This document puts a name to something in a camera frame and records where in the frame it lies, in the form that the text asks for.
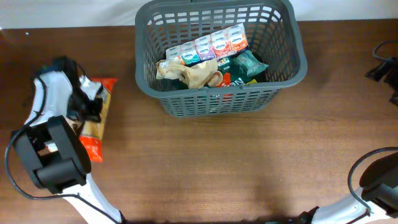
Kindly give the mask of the light teal tissue pack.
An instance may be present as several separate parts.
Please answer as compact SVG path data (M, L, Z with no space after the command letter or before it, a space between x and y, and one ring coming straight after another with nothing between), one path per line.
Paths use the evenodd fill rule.
M258 61L250 50L241 52L237 57L233 58L233 62L247 77L254 77L268 68L268 65Z

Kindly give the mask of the orange spaghetti pasta packet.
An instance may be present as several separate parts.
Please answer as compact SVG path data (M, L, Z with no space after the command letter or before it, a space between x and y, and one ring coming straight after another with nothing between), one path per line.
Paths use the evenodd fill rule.
M111 103L111 94L113 91L114 84L118 81L117 78L93 78L90 79L94 82L101 82L103 85L102 90L97 94L96 98L103 100L103 109L101 111L101 122L95 123L92 121L74 121L81 123L81 127L78 129L78 137L83 146L85 147L90 160L92 162L103 162L103 150L102 140L104 136L104 129L106 124L106 118ZM74 90L81 90L80 84Z

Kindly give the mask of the brown paper pouch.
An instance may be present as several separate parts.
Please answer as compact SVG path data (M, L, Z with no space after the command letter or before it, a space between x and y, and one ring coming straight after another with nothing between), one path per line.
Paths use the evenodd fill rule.
M203 88L205 85L215 87L223 81L215 58L192 67L181 65L179 60L160 60L156 66L156 79L179 80L189 89Z

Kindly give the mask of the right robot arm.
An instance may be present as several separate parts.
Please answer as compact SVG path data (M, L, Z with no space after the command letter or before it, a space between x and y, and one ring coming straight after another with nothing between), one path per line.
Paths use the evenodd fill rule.
M367 158L390 152L372 162L354 189L352 178L356 168ZM289 223L370 223L377 220L397 218L397 147L382 147L360 157L349 170L348 189L350 194L325 207L315 207L303 212Z

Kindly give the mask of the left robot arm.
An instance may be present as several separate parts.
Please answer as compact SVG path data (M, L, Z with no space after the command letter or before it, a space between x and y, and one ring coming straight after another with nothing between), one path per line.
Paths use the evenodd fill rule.
M91 174L93 162L103 161L102 138L115 78L87 77L75 60L62 56L32 76L32 109L24 125L13 131L5 155L15 150L28 176L49 196L33 196L13 179L12 186L25 198L63 198L87 223L125 223Z

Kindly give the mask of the green Nescafe coffee bag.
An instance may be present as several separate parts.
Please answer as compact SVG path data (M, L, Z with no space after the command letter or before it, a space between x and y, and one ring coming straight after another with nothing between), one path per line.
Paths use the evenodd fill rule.
M234 64L231 58L229 57L223 58L222 60L217 61L217 63L218 63L218 70L223 74L223 81L215 87L210 87L208 85L205 85L204 87L220 88L220 87L240 86L240 85L257 83L257 81L255 81L253 77L247 77L243 73L243 71ZM179 88L183 89L188 88L188 86L183 82L179 80L176 81L180 83Z

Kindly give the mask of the Kleenex tissue multipack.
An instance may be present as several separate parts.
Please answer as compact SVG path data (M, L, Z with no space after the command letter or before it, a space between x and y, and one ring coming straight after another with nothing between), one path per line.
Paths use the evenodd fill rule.
M247 49L244 24L239 23L171 47L165 51L165 56L167 60L179 60L182 65L192 66L214 58L234 56Z

